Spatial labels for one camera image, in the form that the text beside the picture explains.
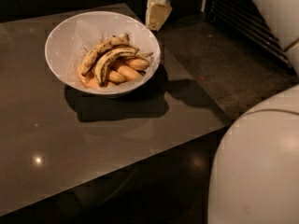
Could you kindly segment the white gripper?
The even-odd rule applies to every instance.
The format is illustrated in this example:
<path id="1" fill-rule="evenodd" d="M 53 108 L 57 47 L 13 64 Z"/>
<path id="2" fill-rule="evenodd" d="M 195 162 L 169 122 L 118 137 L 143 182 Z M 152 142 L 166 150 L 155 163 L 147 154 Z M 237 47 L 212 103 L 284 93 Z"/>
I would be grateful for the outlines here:
<path id="1" fill-rule="evenodd" d="M 168 17 L 172 7 L 169 1 L 160 4 L 160 0 L 148 0 L 146 11 L 146 26 L 151 31 L 159 31 Z"/>

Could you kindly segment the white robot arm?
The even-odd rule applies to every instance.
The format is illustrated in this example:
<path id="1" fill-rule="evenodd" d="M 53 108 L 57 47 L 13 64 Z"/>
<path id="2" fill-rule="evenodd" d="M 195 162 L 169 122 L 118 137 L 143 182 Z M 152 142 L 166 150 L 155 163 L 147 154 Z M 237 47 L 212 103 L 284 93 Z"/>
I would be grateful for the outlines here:
<path id="1" fill-rule="evenodd" d="M 192 141 L 179 152 L 204 161 L 208 190 L 199 214 L 179 224 L 299 224 L 299 86 L 241 115 L 219 145 Z"/>

